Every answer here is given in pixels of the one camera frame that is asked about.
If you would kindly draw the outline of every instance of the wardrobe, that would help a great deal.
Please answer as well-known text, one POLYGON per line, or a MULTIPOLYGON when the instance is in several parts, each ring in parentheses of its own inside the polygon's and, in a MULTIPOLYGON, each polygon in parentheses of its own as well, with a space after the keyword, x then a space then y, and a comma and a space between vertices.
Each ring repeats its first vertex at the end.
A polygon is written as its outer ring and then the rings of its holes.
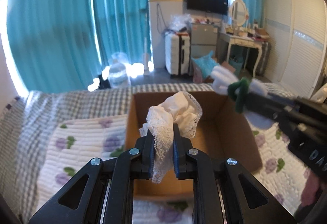
POLYGON ((265 0, 264 27, 272 45, 265 77, 296 95, 311 97, 324 71, 324 0, 265 0))

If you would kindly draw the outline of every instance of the black flat-screen tv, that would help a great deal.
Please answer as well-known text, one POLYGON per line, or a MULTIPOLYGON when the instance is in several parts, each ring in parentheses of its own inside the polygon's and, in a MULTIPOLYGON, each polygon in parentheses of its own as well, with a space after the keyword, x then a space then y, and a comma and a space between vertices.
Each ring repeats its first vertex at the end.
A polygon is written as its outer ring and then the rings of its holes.
POLYGON ((187 0, 187 9, 227 15, 228 0, 187 0))

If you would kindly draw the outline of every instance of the suitcase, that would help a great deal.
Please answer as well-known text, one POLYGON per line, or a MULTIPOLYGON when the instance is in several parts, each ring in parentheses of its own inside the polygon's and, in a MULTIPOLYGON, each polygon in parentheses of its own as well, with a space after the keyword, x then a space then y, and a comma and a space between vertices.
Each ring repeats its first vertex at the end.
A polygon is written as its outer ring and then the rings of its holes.
MULTIPOLYGON (((257 69, 255 74, 259 76, 263 76, 265 69, 267 67, 268 59, 269 59, 269 54, 271 50, 271 44, 269 42, 264 42, 262 44, 262 55, 261 59, 258 63, 257 69)), ((255 48, 250 48, 249 52, 249 57, 247 59, 247 64, 246 64, 246 69, 248 69, 250 72, 253 71, 254 64, 257 60, 258 57, 258 50, 255 48)))
POLYGON ((171 76, 188 74, 190 37, 187 34, 167 33, 165 36, 166 68, 171 76))

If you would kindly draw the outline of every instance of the open cardboard box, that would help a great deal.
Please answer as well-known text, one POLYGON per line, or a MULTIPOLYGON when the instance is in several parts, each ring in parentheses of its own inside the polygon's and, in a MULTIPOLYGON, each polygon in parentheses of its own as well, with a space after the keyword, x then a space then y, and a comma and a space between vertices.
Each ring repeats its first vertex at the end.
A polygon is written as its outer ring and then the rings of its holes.
MULTIPOLYGON (((211 158, 235 158, 250 172, 258 171, 262 162, 247 120, 235 112, 234 102, 211 91, 190 92, 202 107, 193 147, 211 158)), ((137 93, 133 95, 127 122, 125 148, 134 147, 140 137, 139 128, 146 122, 148 110, 172 92, 137 93)), ((193 180, 178 180, 170 170, 160 184, 151 180, 134 181, 134 198, 146 200, 181 200, 193 197, 193 180)))

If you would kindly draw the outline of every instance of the suitcase handle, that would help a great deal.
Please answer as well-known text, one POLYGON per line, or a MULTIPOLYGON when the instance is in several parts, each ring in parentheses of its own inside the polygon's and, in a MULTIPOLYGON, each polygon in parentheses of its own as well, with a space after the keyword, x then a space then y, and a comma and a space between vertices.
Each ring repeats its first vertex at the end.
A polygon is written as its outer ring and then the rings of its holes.
POLYGON ((184 55, 185 55, 185 53, 184 53, 184 52, 185 52, 185 50, 182 50, 182 60, 181 60, 181 62, 180 62, 181 64, 183 64, 183 63, 184 63, 184 55))

